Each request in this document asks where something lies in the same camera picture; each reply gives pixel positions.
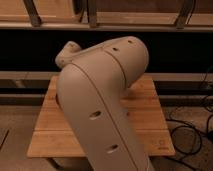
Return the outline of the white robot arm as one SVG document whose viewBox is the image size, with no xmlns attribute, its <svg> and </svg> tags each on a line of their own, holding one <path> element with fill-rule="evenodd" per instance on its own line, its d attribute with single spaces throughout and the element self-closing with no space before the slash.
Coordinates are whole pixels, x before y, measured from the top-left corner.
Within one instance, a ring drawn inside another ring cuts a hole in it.
<svg viewBox="0 0 213 171">
<path fill-rule="evenodd" d="M 149 63 L 133 36 L 82 49 L 69 41 L 57 55 L 59 105 L 94 171 L 154 171 L 121 98 Z"/>
</svg>

